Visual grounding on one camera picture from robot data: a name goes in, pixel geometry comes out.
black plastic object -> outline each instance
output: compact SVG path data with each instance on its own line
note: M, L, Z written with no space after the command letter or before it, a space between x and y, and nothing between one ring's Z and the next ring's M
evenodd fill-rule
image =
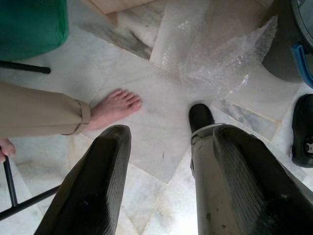
M127 126L105 130L66 176L35 235L114 235L130 152Z
M215 121L210 109L206 105L195 104L189 111L189 123L191 133L194 133L202 127L214 124Z
M313 94L298 99L292 130L292 161L302 167L313 167Z
M313 192L290 174L262 141L231 125L215 128L212 141L214 154L209 152L207 157L201 157L204 154L203 146L200 154L193 156L195 171L201 165L211 173L208 175L211 176L212 184L207 191L219 199L215 200L216 204L212 204L210 202L215 197L210 196L205 205L202 204L209 209L206 212L211 213L211 233L207 234L214 234L215 228L220 228L222 221L228 223L232 215L240 231L225 226L224 230L220 229L221 233L215 234L312 234ZM211 166L205 165L208 158L215 158L211 160ZM213 167L219 168L220 172L212 173ZM196 181L196 185L206 185L209 180Z
M313 87L313 1L275 0L265 18L278 16L277 33L263 65L278 78Z
M51 73L51 69L48 67L25 65L25 64L8 62L8 61L3 61L3 60L0 60L0 68L13 69L13 70L24 70L24 71L31 71L31 72L42 72L45 74Z

marble tile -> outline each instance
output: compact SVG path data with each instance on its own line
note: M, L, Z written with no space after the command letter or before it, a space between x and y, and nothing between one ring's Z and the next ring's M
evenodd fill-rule
M272 122L224 99L214 101L213 105L222 112L233 117L238 122L241 122L247 128L259 133L266 139L271 140L273 138L277 128L275 122Z
M302 183L313 191L313 170L310 169L310 173L302 180Z
M128 125L131 129L130 162L168 183L190 138L188 102L180 81L148 61L125 52L91 105L117 88L133 91L143 100L139 112L114 123ZM95 138L101 131L87 133L87 136Z
M93 62L100 71L101 77L105 80L123 50L75 25L70 27L70 33L73 40L82 49L84 57Z
M138 234L142 234L165 189L165 183L133 164L128 165L122 209Z
M42 55L51 67L51 74L35 85L35 89L67 94L90 102L104 78L93 61L83 53L70 35L59 48Z
M132 222L128 218L123 207L121 207L121 210L119 212L115 235L139 235L137 230L134 228Z
M23 202L31 194L14 162L10 161L18 202ZM0 211L11 207L9 191L6 184L4 169L0 167ZM32 235L41 222L43 214L37 205L33 205L9 218L0 221L2 235Z
M109 25L80 1L69 5L69 18L80 29L94 34L116 46L149 59L159 25L163 17L165 0L157 0L117 13L117 27Z
M186 152L143 235L198 234L195 180Z
M260 66L251 74L245 86L231 93L226 99L273 122L281 121L299 86L298 83L276 78Z
M13 138L16 163L32 196L60 185L92 140L84 135ZM38 203L43 213L53 196Z
M33 57L27 60L19 60L19 63L35 66L45 66L40 56ZM23 87L32 88L35 87L45 76L48 74L42 74L38 72L28 72L21 70L11 70L0 68L0 81L7 82Z

black metal bar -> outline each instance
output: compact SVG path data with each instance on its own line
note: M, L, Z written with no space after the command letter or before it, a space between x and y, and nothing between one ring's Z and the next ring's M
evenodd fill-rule
M6 181L8 183L12 207L16 207L18 204L18 200L16 198L16 192L15 192L10 162L9 162L9 158L7 156L5 156L5 162L3 163L3 166L4 166Z
M28 199L27 201L17 204L17 206L15 207L11 207L5 211L0 212L0 221L36 204L37 202L44 200L49 196L52 196L58 191L59 187L60 186L54 187L46 192L43 192L35 197Z
M33 66L33 65L25 65L15 62L8 62L0 60L0 67L6 68L6 69L14 69L14 70L24 70L24 71L31 71L31 72L42 72L45 74L51 73L51 69L48 67L39 67L39 66Z

person's leg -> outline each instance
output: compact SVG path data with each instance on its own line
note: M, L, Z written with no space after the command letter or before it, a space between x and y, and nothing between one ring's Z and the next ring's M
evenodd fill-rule
M117 90L90 110L67 95L0 82L0 162L14 155L9 137L79 134L97 130L141 108L140 97Z
M194 117L203 115L210 116L207 107L191 109L192 129ZM191 139L200 235L313 229L312 192L292 181L260 140L234 126L201 122Z

plastic wrap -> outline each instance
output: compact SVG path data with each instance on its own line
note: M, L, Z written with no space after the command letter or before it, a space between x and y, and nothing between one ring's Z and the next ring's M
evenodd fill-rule
M275 36L277 17L258 28L230 8L227 1L207 4L171 34L162 66L180 77L191 102L225 98L244 86Z

